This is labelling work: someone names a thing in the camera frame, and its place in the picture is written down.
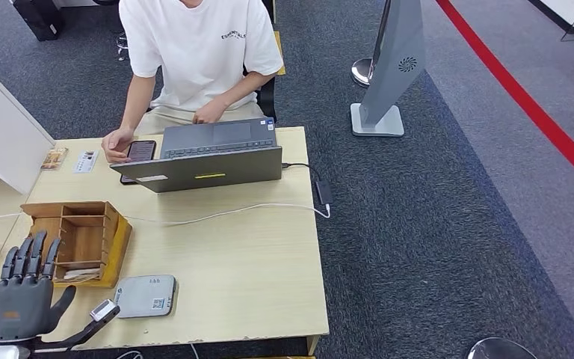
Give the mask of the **person's left hand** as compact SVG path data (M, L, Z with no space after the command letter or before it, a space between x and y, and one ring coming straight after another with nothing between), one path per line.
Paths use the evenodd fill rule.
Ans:
M223 113L228 109L228 102L215 98L199 108L193 116L193 124L215 123L222 118Z

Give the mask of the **person's right hand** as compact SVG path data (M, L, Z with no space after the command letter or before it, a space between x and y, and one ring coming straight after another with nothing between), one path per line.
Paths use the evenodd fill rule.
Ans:
M126 163L129 157L125 153L134 138L134 130L130 127L120 127L107 134L102 139L102 150L108 163Z

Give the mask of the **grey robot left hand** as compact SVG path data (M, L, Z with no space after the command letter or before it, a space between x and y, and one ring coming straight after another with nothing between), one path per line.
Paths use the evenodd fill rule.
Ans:
M24 238L4 259L0 275L0 342L33 339L56 329L75 298L69 285L53 302L55 260L60 239L43 255L45 230Z

